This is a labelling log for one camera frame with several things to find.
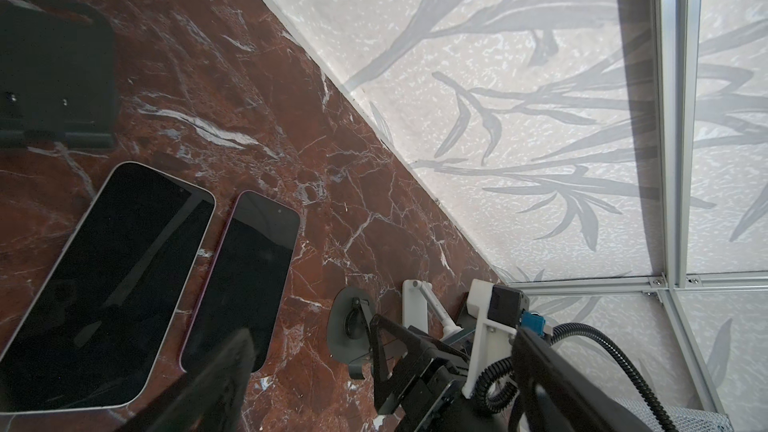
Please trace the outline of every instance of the metal mesh basket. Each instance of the metal mesh basket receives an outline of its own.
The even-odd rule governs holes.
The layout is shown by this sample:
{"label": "metal mesh basket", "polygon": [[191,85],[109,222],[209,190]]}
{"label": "metal mesh basket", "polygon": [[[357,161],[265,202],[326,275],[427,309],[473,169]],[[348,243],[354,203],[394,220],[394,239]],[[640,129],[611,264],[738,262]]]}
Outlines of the metal mesh basket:
{"label": "metal mesh basket", "polygon": [[[656,421],[656,417],[645,402],[626,399],[615,400],[629,412],[637,415],[654,432],[663,432]],[[665,405],[664,408],[679,432],[734,432],[734,427],[725,415],[668,405]]]}

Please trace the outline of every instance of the smartphone screen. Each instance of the smartphone screen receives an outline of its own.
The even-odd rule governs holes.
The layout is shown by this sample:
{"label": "smartphone screen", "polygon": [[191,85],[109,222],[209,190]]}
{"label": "smartphone screen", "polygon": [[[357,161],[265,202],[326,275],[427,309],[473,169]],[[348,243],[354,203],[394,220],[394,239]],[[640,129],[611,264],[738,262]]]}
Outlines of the smartphone screen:
{"label": "smartphone screen", "polygon": [[187,333],[183,369],[198,368],[208,352],[243,327],[254,340],[252,371],[264,365],[299,224],[290,208],[255,192],[240,194]]}
{"label": "smartphone screen", "polygon": [[149,379],[214,197],[117,166],[0,359],[0,412],[114,407]]}

